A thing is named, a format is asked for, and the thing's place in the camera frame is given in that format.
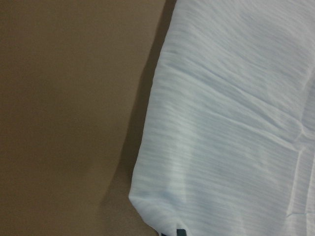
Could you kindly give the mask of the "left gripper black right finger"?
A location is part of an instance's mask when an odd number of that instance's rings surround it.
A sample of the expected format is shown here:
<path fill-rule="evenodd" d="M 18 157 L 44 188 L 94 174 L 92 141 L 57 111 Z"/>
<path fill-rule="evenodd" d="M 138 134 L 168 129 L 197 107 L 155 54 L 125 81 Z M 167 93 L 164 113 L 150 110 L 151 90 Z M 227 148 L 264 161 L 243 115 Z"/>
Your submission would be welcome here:
<path fill-rule="evenodd" d="M 177 233 L 177 236 L 187 236 L 187 232 L 185 229 L 177 229 L 176 233 Z"/>

